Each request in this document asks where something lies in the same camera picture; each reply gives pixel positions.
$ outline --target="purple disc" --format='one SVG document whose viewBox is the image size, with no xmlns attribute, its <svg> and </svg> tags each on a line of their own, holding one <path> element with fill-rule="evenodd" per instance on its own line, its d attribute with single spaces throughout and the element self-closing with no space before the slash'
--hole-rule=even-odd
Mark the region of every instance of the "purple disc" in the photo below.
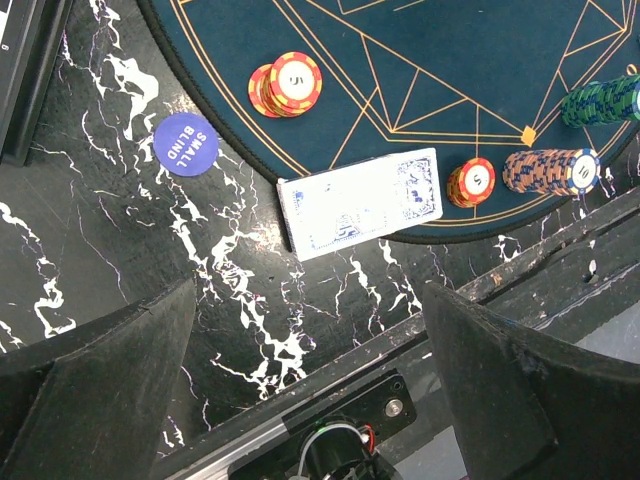
<svg viewBox="0 0 640 480">
<path fill-rule="evenodd" d="M 204 117 L 176 113 L 165 118 L 153 134 L 153 149 L 171 173 L 195 177 L 218 158 L 218 133 Z"/>
</svg>

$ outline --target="black device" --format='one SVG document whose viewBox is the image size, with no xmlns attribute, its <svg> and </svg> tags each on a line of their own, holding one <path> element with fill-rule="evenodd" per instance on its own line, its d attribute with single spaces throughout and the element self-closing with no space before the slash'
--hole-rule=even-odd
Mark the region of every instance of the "black device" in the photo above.
<svg viewBox="0 0 640 480">
<path fill-rule="evenodd" d="M 0 162 L 23 165 L 72 0 L 0 0 Z"/>
</svg>

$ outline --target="blue poker mat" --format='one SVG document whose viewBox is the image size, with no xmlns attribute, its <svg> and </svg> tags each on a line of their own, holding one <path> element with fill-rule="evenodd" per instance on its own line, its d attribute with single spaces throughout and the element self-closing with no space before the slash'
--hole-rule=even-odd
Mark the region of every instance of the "blue poker mat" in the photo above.
<svg viewBox="0 0 640 480">
<path fill-rule="evenodd" d="M 573 129 L 567 91 L 640 64 L 640 0 L 138 0 L 171 67 L 222 136 L 271 181 L 393 152 L 436 148 L 442 191 L 480 156 L 491 197 L 392 238 L 475 240 L 532 222 L 563 199 L 517 194 L 500 179 L 507 156 L 593 148 L 606 166 L 630 122 Z M 253 71 L 288 51 L 320 66 L 319 102 L 269 119 L 249 102 Z"/>
</svg>

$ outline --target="black mat edge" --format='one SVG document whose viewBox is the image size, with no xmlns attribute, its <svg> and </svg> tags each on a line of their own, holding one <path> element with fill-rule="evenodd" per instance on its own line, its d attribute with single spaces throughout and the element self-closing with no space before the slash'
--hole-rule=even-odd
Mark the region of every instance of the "black mat edge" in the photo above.
<svg viewBox="0 0 640 480">
<path fill-rule="evenodd" d="M 173 71 L 173 74 L 176 76 L 182 88 L 185 89 L 187 94 L 193 100 L 193 103 L 196 104 L 196 107 L 200 109 L 202 114 L 209 120 L 216 130 L 220 133 L 222 138 L 229 144 L 231 148 L 233 148 L 236 153 L 238 153 L 242 159 L 244 159 L 247 163 L 249 163 L 255 170 L 260 173 L 263 177 L 269 180 L 271 183 L 275 184 L 278 180 L 278 176 L 276 173 L 263 164 L 258 156 L 251 151 L 251 149 L 244 144 L 244 142 L 238 137 L 231 128 L 227 125 L 224 119 L 218 114 L 216 109 L 209 103 L 206 99 L 205 95 L 200 91 L 200 87 L 196 81 L 189 74 L 189 70 L 185 68 L 182 60 L 180 59 L 180 55 L 174 49 L 173 44 L 169 41 L 169 36 L 167 35 L 162 22 L 159 19 L 158 13 L 153 5 L 152 0 L 136 0 L 138 3 L 138 7 L 142 12 L 142 16 L 151 31 L 151 35 L 155 39 L 162 55 L 165 60 L 169 64 L 169 68 Z M 636 126 L 634 131 L 629 134 L 627 140 L 618 148 L 615 154 L 611 154 L 609 158 L 612 158 L 610 162 L 605 162 L 607 165 L 610 165 L 617 159 L 617 157 L 624 151 L 625 148 L 631 143 L 631 141 L 635 138 L 636 134 L 640 132 L 640 124 Z M 467 233 L 467 234 L 458 234 L 452 237 L 427 237 L 421 235 L 412 235 L 408 233 L 392 233 L 391 235 L 386 235 L 382 238 L 386 240 L 391 240 L 395 242 L 404 242 L 404 243 L 413 243 L 413 244 L 423 244 L 423 245 L 442 245 L 442 244 L 455 244 L 455 243 L 467 243 L 473 242 L 476 240 L 484 240 L 496 235 L 512 232 L 520 227 L 524 227 L 525 225 L 529 225 L 536 220 L 548 215 L 554 210 L 560 208 L 564 203 L 566 203 L 571 197 L 562 197 L 557 202 L 554 202 L 549 207 L 536 212 L 533 215 L 528 216 L 518 222 L 511 223 L 504 227 L 495 227 L 489 230 L 484 230 L 482 232 L 475 233 Z"/>
</svg>

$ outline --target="marble table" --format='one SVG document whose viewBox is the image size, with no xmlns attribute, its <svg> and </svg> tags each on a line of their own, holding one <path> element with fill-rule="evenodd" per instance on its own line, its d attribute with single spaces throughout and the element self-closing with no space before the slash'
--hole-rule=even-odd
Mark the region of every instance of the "marble table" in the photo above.
<svg viewBox="0 0 640 480">
<path fill-rule="evenodd" d="M 460 288 L 640 181 L 636 138 L 586 199 L 508 235 L 375 240 L 301 264 L 273 187 L 224 142 L 205 175 L 160 168 L 152 132 L 179 111 L 197 109 L 135 2 L 76 0 L 29 164 L 0 166 L 0 354 L 196 278 L 159 456 L 428 308 L 426 280 Z"/>
</svg>

